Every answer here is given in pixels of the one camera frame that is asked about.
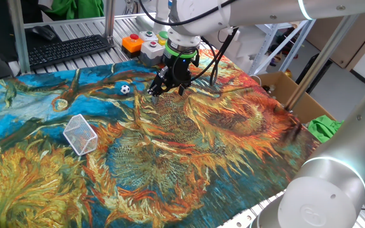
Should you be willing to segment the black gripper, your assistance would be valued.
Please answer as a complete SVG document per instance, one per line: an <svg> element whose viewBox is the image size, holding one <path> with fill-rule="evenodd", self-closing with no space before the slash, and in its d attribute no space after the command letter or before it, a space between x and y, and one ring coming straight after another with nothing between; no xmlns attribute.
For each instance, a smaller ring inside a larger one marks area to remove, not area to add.
<svg viewBox="0 0 365 228"><path fill-rule="evenodd" d="M192 58L179 58L176 56L164 56L165 67L159 70L153 79L148 94L154 104L157 104L158 97L162 93L162 84L165 82L167 87L179 87L178 94L183 96L184 90L191 85L191 72L189 65L193 62Z"/></svg>

